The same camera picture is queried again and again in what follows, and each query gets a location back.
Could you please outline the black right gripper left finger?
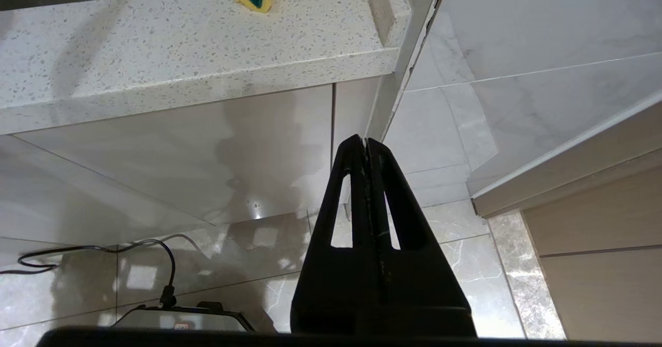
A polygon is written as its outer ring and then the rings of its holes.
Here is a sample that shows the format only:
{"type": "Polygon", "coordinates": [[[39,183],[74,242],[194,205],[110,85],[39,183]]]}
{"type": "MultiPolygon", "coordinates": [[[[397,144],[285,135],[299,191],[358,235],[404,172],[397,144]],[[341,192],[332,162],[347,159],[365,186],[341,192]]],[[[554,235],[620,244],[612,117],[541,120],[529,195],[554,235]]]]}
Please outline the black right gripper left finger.
{"type": "Polygon", "coordinates": [[[383,335],[386,333],[381,255],[386,224],[374,186],[371,138],[341,142],[322,199],[291,307],[293,333],[383,335]],[[350,178],[352,246],[332,244],[341,187],[350,178]]]}

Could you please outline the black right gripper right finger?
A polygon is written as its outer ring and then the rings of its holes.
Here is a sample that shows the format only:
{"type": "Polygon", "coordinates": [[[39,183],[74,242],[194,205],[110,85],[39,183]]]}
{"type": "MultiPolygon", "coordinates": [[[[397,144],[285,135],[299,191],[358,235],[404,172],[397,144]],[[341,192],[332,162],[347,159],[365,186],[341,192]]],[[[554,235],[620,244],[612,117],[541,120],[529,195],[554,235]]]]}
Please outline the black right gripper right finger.
{"type": "Polygon", "coordinates": [[[403,334],[475,336],[470,303],[393,153],[372,138],[366,146],[385,319],[403,334]]]}

